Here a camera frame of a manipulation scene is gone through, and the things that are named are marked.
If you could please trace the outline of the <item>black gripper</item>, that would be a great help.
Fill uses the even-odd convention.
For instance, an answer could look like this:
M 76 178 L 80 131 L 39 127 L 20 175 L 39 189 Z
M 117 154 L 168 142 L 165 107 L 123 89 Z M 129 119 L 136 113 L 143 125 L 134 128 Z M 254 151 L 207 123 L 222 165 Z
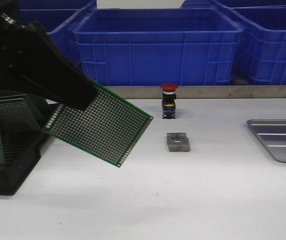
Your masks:
M 14 69 L 19 47 L 20 72 Z M 0 0 L 1 90 L 43 97 L 82 111 L 98 95 L 92 81 L 62 54 L 40 22 L 33 20 L 23 27 L 18 0 Z

